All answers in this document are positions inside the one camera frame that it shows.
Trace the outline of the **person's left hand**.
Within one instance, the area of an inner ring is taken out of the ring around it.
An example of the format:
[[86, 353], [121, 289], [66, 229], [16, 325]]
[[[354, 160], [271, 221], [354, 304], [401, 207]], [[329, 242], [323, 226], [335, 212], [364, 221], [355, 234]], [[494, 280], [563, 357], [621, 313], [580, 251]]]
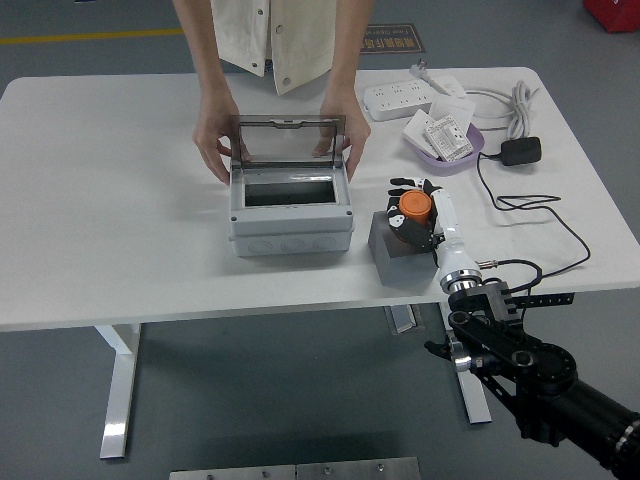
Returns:
[[359, 102], [353, 92], [328, 92], [321, 105], [320, 114], [345, 117], [343, 149], [349, 150], [345, 167], [348, 180], [351, 181], [371, 133], [370, 126], [363, 115]]

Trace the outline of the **white and black robot right hand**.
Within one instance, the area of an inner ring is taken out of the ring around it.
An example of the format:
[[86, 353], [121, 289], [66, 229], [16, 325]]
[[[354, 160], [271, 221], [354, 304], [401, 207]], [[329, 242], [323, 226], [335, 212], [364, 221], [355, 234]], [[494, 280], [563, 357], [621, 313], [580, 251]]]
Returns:
[[481, 281], [478, 265], [467, 254], [449, 193], [425, 178], [390, 180], [387, 219], [392, 233], [424, 252], [433, 252], [439, 282], [445, 291], [457, 282]]

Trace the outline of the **person's right hand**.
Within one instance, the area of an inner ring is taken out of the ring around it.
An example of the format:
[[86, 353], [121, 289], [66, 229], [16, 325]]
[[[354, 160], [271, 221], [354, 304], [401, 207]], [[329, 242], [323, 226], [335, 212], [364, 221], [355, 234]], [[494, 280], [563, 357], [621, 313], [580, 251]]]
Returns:
[[223, 184], [230, 184], [230, 172], [223, 157], [230, 157], [230, 147], [222, 143], [223, 138], [231, 140], [233, 120], [239, 109], [229, 92], [202, 95], [192, 139], [206, 167]]

